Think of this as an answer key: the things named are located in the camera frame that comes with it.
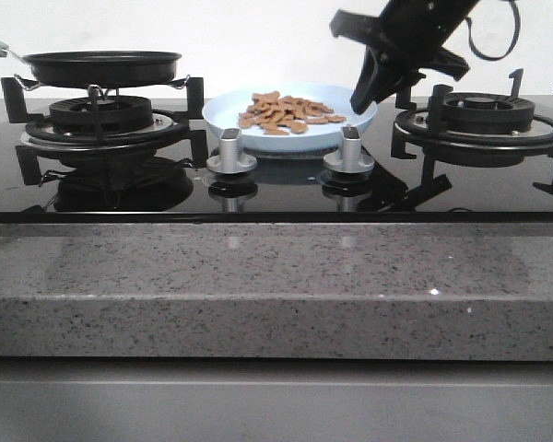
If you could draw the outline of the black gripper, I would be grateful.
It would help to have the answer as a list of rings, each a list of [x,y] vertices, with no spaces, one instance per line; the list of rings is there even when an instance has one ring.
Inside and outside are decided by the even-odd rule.
[[[465,20],[475,1],[395,0],[377,17],[338,10],[330,23],[335,37],[365,46],[363,65],[350,98],[352,110],[364,113],[426,76],[431,69],[461,79],[469,70],[465,59],[443,47]]]

